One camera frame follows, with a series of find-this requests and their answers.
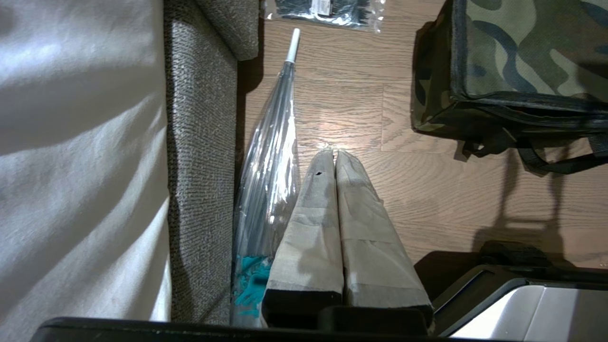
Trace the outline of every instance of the clear umbrella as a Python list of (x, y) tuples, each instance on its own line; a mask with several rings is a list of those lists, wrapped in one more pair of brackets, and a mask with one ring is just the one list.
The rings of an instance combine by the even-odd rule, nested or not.
[(243, 163), (234, 217), (233, 326), (260, 326), (259, 305), (272, 259), (297, 199), (294, 62), (300, 30), (264, 108)]

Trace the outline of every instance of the gray fabric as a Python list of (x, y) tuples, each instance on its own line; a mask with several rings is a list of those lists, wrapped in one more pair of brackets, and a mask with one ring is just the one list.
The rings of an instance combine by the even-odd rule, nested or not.
[(196, 0), (238, 60), (258, 55), (258, 0)]
[(195, 0), (165, 2), (175, 322), (228, 324), (237, 61)]

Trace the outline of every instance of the black strap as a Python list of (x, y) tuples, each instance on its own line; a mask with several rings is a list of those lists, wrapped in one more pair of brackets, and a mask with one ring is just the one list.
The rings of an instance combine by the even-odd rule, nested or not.
[(524, 164), (533, 167), (535, 169), (546, 171), (546, 172), (555, 172), (560, 173), (562, 175), (570, 175), (576, 172), (589, 170), (592, 167), (600, 166), (602, 164), (606, 164), (608, 162), (608, 156), (601, 154), (601, 151), (608, 152), (608, 145), (604, 145), (606, 147), (605, 150), (599, 148), (602, 146), (601, 144), (597, 146), (599, 155), (591, 153), (589, 155), (584, 155), (576, 158), (570, 158), (558, 162), (546, 162), (541, 156), (534, 151), (532, 148), (532, 143), (528, 139), (518, 139), (517, 140), (517, 151), (519, 152), (519, 156), (522, 158)]
[(463, 151), (468, 152), (478, 158), (487, 155), (499, 155), (506, 151), (509, 147), (515, 146), (515, 139), (504, 128), (495, 129), (493, 132), (486, 134), (483, 139), (483, 147), (479, 148), (478, 144), (472, 141), (465, 141)]

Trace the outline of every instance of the white sheet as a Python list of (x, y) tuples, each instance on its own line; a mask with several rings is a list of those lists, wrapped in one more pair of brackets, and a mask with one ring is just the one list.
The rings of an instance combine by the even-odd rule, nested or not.
[(162, 2), (0, 0), (0, 341), (170, 313)]

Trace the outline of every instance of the wood grain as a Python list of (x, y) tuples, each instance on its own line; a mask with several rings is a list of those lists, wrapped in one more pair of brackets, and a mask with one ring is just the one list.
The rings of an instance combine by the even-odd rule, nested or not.
[[(457, 142), (412, 131), (416, 31), (435, 19), (443, 2), (387, 1), (379, 35), (266, 21), (263, 78), (246, 97), (246, 141), (283, 64), (291, 30), (299, 27), (300, 174), (324, 146), (357, 156), (421, 277), (432, 283), (444, 275), (452, 282), (451, 270), (468, 267), (458, 257), (470, 261), (489, 239), (530, 243), (579, 267), (608, 268), (608, 166), (539, 176), (525, 170), (515, 151), (465, 160), (457, 156)], [(541, 150), (549, 161), (590, 151), (585, 141)]]

